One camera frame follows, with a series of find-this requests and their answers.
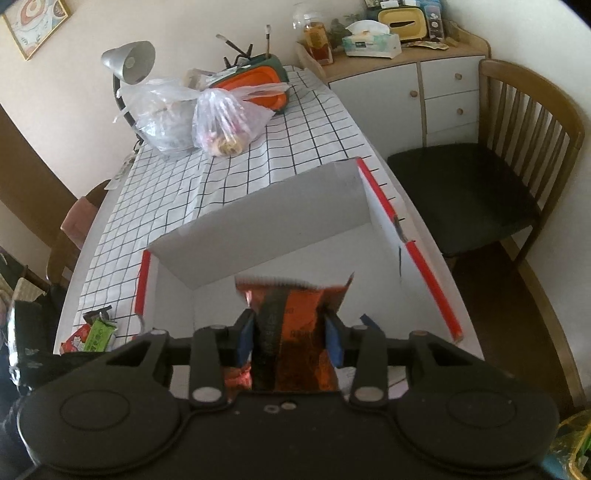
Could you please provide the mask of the clear plastic bag with snacks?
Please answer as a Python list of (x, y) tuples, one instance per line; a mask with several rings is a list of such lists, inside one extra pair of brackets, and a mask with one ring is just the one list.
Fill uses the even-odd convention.
[(193, 145), (211, 157), (242, 154), (260, 135), (276, 110), (254, 103), (273, 99), (290, 89), (287, 83), (208, 88), (197, 97), (192, 117)]

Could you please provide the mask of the clear plastic bag left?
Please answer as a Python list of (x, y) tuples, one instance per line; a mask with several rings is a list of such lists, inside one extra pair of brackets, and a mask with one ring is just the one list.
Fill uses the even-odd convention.
[(153, 78), (136, 85), (123, 85), (116, 99), (124, 107), (113, 122), (129, 114), (131, 126), (149, 146), (164, 155), (195, 148), (192, 123), (200, 90), (176, 78)]

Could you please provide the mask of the red white cardboard box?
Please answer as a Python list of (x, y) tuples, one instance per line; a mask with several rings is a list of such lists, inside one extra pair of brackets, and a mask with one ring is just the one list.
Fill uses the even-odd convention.
[(239, 279), (346, 286), (339, 319), (367, 316), (390, 338), (426, 330), (463, 338), (469, 320), (442, 286), (412, 224), (398, 221), (392, 185), (345, 160), (239, 198), (152, 241), (140, 267), (135, 310), (174, 338), (228, 326), (245, 310)]

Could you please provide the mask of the white wooden sideboard cabinet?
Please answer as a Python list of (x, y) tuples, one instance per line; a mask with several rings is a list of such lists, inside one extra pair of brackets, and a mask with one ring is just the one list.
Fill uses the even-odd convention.
[(304, 46), (301, 66), (329, 86), (370, 144), (388, 158), (399, 152), (476, 143), (480, 119), (479, 64), (489, 43), (446, 21), (446, 50), (408, 47), (393, 59), (334, 55), (322, 66)]

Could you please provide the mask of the wooden chair with pink cloth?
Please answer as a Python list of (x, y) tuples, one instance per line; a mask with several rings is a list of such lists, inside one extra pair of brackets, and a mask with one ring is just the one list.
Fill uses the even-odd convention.
[(108, 183), (109, 180), (105, 180), (80, 197), (66, 214), (46, 266), (46, 279), (50, 284), (66, 288), (70, 283), (80, 252), (107, 195)]

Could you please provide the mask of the green snack bar packet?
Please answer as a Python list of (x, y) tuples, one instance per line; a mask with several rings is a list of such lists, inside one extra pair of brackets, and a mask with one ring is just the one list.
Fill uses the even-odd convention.
[(111, 318), (112, 306), (108, 305), (83, 314), (83, 319), (90, 326), (84, 341), (84, 352), (105, 352), (111, 337), (117, 329), (116, 322)]

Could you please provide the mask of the orange green folding basket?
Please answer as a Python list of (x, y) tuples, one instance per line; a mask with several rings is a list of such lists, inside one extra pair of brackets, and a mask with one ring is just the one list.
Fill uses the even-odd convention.
[[(262, 54), (253, 57), (242, 66), (232, 67), (221, 73), (221, 78), (211, 82), (211, 88), (237, 92), (239, 88), (262, 87), (288, 83), (286, 69), (276, 55)], [(276, 113), (283, 113), (288, 103), (288, 91), (274, 91), (259, 97), (249, 98), (249, 102), (266, 107)]]

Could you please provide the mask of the framed wall picture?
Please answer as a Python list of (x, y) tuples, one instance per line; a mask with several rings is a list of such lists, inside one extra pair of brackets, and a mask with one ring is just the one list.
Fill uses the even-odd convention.
[(71, 16), (62, 0), (14, 1), (1, 14), (24, 60), (30, 60), (55, 31)]

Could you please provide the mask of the silver desk lamp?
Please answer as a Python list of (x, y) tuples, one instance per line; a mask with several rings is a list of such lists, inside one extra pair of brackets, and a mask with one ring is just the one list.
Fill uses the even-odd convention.
[(148, 77), (155, 63), (155, 47), (149, 41), (127, 43), (103, 52), (101, 63), (112, 75), (112, 90), (115, 103), (126, 123), (135, 133), (137, 146), (134, 150), (137, 150), (144, 143), (144, 140), (137, 133), (136, 121), (127, 110), (127, 105), (119, 90), (123, 84), (128, 86), (137, 85)]

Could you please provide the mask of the checkered white tablecloth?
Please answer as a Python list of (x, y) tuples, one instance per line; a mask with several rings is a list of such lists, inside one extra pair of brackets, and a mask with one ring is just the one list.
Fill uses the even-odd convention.
[(385, 161), (349, 109), (310, 70), (290, 67), (290, 102), (245, 153), (212, 158), (193, 151), (170, 159), (140, 147), (121, 184), (107, 193), (76, 267), (78, 285), (60, 318), (67, 337), (88, 310), (110, 306), (116, 344), (137, 334), (132, 312), (142, 251), (161, 235), (243, 196), (329, 162), (361, 157), (401, 218), (407, 207)]

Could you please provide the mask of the red white snack packet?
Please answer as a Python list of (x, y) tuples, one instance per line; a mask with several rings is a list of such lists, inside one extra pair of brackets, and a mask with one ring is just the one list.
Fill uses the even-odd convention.
[(64, 342), (60, 344), (59, 353), (63, 355), (67, 353), (83, 352), (90, 331), (90, 324), (85, 323), (84, 325), (80, 326), (74, 333), (72, 333)]

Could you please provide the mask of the orange red snack packet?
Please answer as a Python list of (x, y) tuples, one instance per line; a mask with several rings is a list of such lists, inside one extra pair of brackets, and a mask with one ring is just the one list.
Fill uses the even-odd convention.
[(231, 395), (239, 391), (334, 392), (338, 376), (325, 346), (322, 314), (339, 311), (349, 283), (319, 287), (277, 278), (238, 277), (235, 289), (254, 312), (252, 353), (223, 370)]

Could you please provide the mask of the amber liquid bottle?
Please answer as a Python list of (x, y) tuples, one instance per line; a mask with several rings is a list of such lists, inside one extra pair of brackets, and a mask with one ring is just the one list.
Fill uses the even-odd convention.
[(311, 57), (321, 65), (329, 65), (332, 59), (332, 46), (325, 25), (315, 16), (304, 16), (304, 43)]

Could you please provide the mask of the yellow tissue holder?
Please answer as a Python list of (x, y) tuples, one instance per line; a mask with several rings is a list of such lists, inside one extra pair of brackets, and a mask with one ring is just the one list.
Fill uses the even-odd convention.
[(378, 21), (387, 25), (402, 42), (422, 40), (428, 34), (426, 17), (419, 7), (382, 9), (378, 13)]

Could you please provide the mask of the wooden chair dark seat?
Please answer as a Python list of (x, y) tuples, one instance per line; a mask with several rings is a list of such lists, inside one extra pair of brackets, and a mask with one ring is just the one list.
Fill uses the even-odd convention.
[(529, 234), (524, 260), (556, 207), (585, 137), (574, 104), (525, 67), (484, 59), (479, 139), (394, 154), (388, 165), (447, 259)]

